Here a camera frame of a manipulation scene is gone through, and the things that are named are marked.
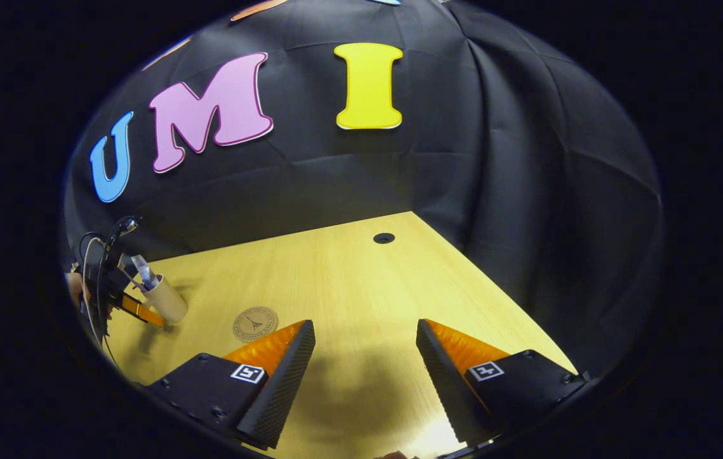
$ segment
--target round cork coaster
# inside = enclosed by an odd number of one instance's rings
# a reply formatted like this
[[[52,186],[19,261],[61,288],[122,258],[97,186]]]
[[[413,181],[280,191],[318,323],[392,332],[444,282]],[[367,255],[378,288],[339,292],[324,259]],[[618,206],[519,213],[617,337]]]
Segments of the round cork coaster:
[[[234,335],[241,342],[250,343],[269,333],[276,332],[278,324],[277,313],[265,306],[256,306],[242,311],[234,319]]]

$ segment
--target letter m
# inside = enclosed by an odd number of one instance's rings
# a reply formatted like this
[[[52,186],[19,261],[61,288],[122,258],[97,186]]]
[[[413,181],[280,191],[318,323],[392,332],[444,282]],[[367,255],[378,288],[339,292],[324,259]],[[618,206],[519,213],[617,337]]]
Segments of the letter m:
[[[217,145],[246,142],[271,131],[274,120],[263,115],[257,92],[257,72],[266,59],[268,54],[257,52],[225,63],[202,97],[183,82],[154,96],[149,108],[155,111],[155,172],[176,168],[186,157],[183,147],[175,142],[175,131],[195,153],[206,149],[215,113],[219,113],[219,129],[214,134]]]

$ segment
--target blue letter u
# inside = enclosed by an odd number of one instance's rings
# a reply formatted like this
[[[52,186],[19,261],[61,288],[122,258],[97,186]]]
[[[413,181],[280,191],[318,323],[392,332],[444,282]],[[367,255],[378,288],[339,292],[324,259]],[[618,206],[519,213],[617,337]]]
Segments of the blue letter u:
[[[132,116],[132,112],[123,115],[112,128],[112,137],[115,138],[115,162],[117,163],[117,171],[115,171],[113,178],[107,177],[104,166],[106,136],[98,140],[98,143],[92,149],[92,153],[90,153],[92,181],[96,185],[98,198],[105,203],[116,200],[123,193],[123,189],[126,188],[126,182],[129,181],[129,137],[126,127],[129,125]]]

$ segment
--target black cloth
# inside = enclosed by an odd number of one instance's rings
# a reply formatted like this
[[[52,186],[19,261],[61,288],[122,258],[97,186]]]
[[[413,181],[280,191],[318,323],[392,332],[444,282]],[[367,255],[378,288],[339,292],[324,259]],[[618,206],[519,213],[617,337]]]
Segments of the black cloth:
[[[393,64],[393,106],[403,116],[395,129],[336,125],[347,76],[333,49],[362,41],[404,52]],[[268,53],[257,85],[274,130],[239,145],[207,142],[201,154],[184,145],[178,168],[152,171],[152,97],[176,82],[201,96],[222,64],[252,52]],[[128,111],[131,176],[103,203],[90,151]],[[209,137],[217,128],[215,118]],[[111,142],[105,157],[114,163]],[[142,215],[122,243],[163,259],[408,210],[581,371],[609,370],[650,308],[662,204],[635,125],[567,56],[458,0],[397,8],[297,0],[237,23],[217,20],[135,70],[101,105],[67,174],[64,223],[74,247],[85,232]]]

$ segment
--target cup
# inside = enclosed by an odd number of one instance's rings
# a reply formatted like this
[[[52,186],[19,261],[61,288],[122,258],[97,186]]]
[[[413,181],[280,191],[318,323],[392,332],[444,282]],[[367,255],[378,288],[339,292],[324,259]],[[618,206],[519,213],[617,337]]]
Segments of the cup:
[[[157,286],[145,291],[143,296],[146,297],[146,306],[154,306],[155,311],[167,322],[178,323],[189,312],[189,306],[169,281],[163,278],[163,274],[157,275]]]

